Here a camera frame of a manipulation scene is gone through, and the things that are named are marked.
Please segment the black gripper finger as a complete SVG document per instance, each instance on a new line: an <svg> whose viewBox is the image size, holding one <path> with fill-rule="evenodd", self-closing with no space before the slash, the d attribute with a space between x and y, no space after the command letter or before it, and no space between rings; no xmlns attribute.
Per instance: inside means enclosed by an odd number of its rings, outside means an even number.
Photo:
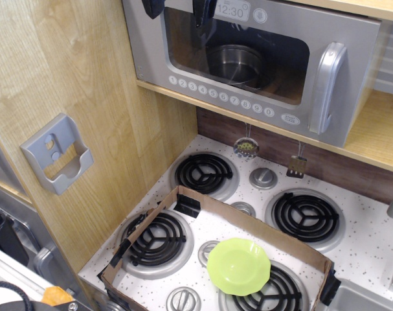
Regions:
<svg viewBox="0 0 393 311"><path fill-rule="evenodd" d="M217 0L192 1L193 15L197 29L206 25L214 17L217 2Z"/></svg>
<svg viewBox="0 0 393 311"><path fill-rule="evenodd" d="M142 0L145 13L151 18L155 19L164 11L165 0Z"/></svg>

